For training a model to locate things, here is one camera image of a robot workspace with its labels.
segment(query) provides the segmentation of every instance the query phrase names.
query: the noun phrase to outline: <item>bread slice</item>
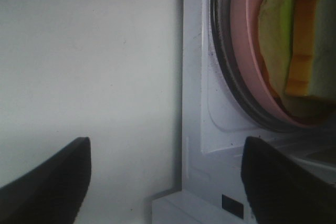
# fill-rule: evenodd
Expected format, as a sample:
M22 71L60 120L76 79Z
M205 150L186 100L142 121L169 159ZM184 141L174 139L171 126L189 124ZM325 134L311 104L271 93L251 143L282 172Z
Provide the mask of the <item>bread slice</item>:
M296 0L286 94L336 102L336 0Z
M263 0L258 17L259 46L268 72L269 79L265 82L269 82L270 91L279 95L281 105L290 115L311 118L325 111L323 102L285 94L292 56L294 5L295 0Z

